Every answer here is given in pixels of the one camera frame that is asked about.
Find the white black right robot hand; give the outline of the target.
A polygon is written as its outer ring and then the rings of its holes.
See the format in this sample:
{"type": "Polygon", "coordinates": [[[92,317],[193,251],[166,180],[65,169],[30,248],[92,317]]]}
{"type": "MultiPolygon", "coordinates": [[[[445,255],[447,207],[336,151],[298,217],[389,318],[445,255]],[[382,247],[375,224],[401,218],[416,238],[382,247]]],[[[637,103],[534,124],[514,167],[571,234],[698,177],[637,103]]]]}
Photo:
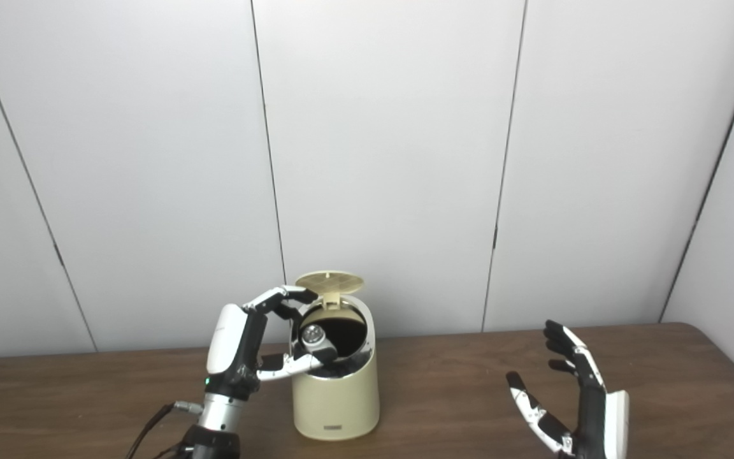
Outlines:
{"type": "Polygon", "coordinates": [[[549,360],[549,367],[572,375],[579,384],[577,426],[562,424],[529,392],[518,372],[507,372],[510,395],[529,429],[556,458],[626,458],[628,392],[608,391],[589,347],[567,326],[548,319],[543,336],[547,349],[562,356],[549,360]]]}

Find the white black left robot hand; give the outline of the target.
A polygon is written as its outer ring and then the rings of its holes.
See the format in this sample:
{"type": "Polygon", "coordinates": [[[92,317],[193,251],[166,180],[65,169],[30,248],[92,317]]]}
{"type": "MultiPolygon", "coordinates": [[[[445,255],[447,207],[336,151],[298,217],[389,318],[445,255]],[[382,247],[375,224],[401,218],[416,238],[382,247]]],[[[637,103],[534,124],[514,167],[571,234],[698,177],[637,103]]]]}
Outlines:
{"type": "Polygon", "coordinates": [[[289,302],[310,305],[318,297],[308,288],[285,285],[244,305],[225,305],[208,352],[206,394],[247,401],[263,381],[294,377],[335,362],[338,350],[320,328],[312,329],[309,338],[295,332],[288,354],[259,355],[269,314],[300,320],[298,309],[289,302]]]}

